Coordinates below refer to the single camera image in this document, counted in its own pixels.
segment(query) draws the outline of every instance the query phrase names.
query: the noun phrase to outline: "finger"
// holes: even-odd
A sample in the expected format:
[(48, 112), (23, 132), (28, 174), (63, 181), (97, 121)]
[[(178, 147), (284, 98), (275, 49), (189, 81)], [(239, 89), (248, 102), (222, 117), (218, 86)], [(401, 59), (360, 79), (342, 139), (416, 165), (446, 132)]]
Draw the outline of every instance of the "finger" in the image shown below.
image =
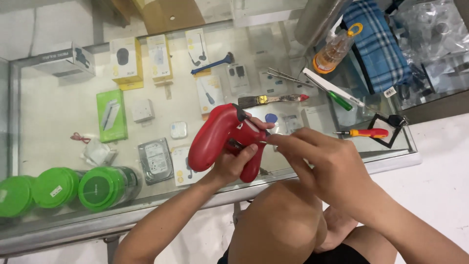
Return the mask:
[(258, 149), (259, 147), (256, 144), (245, 147), (234, 160), (234, 165), (241, 168), (244, 167), (254, 157)]
[(300, 157), (296, 157), (290, 153), (282, 154), (285, 156), (288, 163), (292, 166), (292, 169), (297, 174), (300, 182), (307, 188), (314, 189), (316, 180), (314, 179), (312, 169), (309, 167), (309, 165)]
[(249, 120), (255, 124), (258, 128), (260, 129), (272, 129), (275, 127), (275, 124), (274, 123), (265, 123), (265, 122), (262, 122), (259, 118), (257, 117), (251, 117), (249, 118)]
[(319, 164), (324, 161), (323, 152), (318, 147), (299, 138), (274, 134), (267, 138), (267, 142), (277, 145), (277, 150), (280, 149), (283, 152), (307, 159), (311, 164)]
[(307, 127), (297, 130), (291, 135), (305, 142), (308, 142), (312, 145), (319, 146), (319, 147), (330, 146), (331, 144), (340, 142), (340, 139), (326, 136), (321, 132), (318, 132), (316, 130), (313, 130)]

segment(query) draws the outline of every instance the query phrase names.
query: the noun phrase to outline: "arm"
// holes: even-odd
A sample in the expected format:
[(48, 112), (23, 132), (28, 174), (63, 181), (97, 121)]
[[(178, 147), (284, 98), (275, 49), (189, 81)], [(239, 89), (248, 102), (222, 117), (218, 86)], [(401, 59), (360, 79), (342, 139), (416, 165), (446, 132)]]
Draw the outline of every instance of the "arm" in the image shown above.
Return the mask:
[[(251, 120), (261, 129), (274, 126), (256, 118)], [(207, 175), (158, 206), (130, 230), (117, 248), (115, 263), (152, 264), (213, 194), (239, 178), (244, 165), (256, 152), (257, 145), (253, 144), (237, 157), (226, 152), (220, 154)]]
[(268, 141), (279, 146), (303, 185), (382, 234), (407, 263), (469, 263), (464, 250), (373, 182), (351, 141), (305, 128), (291, 136), (272, 135)]

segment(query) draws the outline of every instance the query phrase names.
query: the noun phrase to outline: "hand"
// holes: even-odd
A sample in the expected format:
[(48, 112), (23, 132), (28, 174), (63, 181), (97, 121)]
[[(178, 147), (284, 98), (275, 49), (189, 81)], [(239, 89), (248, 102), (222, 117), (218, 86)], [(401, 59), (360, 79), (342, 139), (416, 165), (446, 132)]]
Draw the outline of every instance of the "hand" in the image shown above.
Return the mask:
[[(371, 180), (353, 142), (302, 128), (291, 136), (272, 135), (300, 181), (326, 203), (360, 221), (377, 195), (385, 193)], [(311, 169), (303, 160), (313, 164)]]
[[(249, 116), (249, 120), (262, 130), (271, 129), (275, 126), (273, 123), (265, 123), (259, 118), (252, 117), (250, 113), (247, 114)], [(257, 149), (257, 145), (252, 144), (243, 149), (238, 156), (223, 150), (215, 161), (213, 169), (204, 178), (215, 182), (219, 188), (225, 187), (226, 185), (236, 181), (241, 175), (246, 163), (256, 154)]]

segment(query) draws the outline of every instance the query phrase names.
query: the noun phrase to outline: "red cable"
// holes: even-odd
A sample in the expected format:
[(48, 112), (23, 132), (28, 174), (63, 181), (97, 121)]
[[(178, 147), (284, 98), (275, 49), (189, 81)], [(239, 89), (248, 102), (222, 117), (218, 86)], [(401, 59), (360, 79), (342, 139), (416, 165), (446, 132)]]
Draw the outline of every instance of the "red cable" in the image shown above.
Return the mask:
[(88, 144), (91, 139), (80, 136), (77, 132), (73, 133), (73, 136), (70, 137), (71, 140), (79, 140), (85, 144)]

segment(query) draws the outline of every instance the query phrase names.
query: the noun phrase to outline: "blue pry tool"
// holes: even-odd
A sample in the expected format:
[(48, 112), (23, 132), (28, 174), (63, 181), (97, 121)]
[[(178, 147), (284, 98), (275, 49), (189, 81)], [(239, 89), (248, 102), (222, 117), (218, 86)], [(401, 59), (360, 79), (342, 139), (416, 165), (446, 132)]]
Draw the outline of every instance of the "blue pry tool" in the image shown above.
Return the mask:
[(234, 62), (235, 62), (235, 57), (233, 56), (233, 53), (228, 52), (227, 56), (223, 60), (214, 62), (212, 64), (209, 64), (207, 66), (203, 66), (203, 67), (195, 69), (195, 70), (192, 70), (191, 73), (196, 74), (196, 73), (200, 72), (201, 70), (209, 69), (211, 67), (215, 67), (215, 66), (223, 64), (223, 63), (232, 64)]

